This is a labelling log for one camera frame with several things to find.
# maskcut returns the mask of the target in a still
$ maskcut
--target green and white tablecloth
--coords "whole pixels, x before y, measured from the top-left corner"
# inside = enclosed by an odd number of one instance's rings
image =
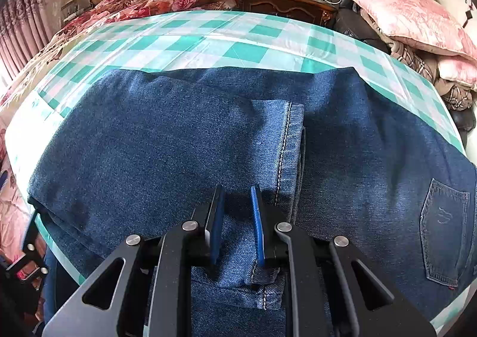
[[[27,195],[28,180],[61,121],[105,71],[221,66],[309,73],[353,66],[376,91],[419,116],[464,153],[459,133],[434,87],[387,54],[332,30],[292,19],[197,10],[102,26],[58,62],[28,95],[6,133],[21,192]],[[81,281],[41,222],[38,224],[60,261]]]

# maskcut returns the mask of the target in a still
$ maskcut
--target pink pillow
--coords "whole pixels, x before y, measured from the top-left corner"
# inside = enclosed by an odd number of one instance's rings
[[[437,59],[441,78],[456,81],[477,91],[477,66],[461,56],[439,56]]]
[[[433,0],[353,0],[384,35],[413,48],[477,61],[477,48],[461,25]]]

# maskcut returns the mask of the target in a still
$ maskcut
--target nightstand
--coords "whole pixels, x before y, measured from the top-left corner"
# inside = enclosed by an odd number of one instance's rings
[[[333,18],[336,7],[319,0],[237,0],[242,11],[272,14],[319,26]]]

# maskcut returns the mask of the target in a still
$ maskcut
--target bed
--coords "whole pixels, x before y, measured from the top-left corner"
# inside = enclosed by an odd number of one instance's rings
[[[118,15],[120,11],[93,18],[91,26],[81,29],[94,16],[87,14],[86,21],[81,22],[83,18],[70,26],[71,33],[66,29],[57,34],[20,74],[17,88],[22,92],[17,91],[14,100],[9,97],[0,110],[15,192],[27,195],[35,165],[61,122],[104,72],[118,68],[160,72],[238,66],[315,73],[354,66],[381,95],[417,115],[465,154],[435,88],[399,61],[353,38],[292,19],[232,10],[129,18]],[[8,169],[8,162],[3,167]],[[17,201],[30,208],[21,197]],[[84,277],[49,236],[39,216],[36,223],[61,264],[81,283]],[[464,291],[433,320],[433,326],[442,327],[462,309],[466,296]]]

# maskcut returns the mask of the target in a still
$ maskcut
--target silver bolt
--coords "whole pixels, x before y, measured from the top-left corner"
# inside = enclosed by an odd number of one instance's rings
[[[189,220],[182,224],[182,229],[185,231],[193,231],[195,228],[197,228],[199,224],[195,222],[194,220]]]
[[[141,242],[141,236],[139,235],[129,235],[126,238],[127,245],[138,245]]]
[[[277,229],[280,232],[290,232],[292,230],[292,225],[289,222],[279,222],[277,224]]]
[[[334,239],[334,243],[337,247],[346,247],[350,243],[350,241],[347,237],[336,236]]]

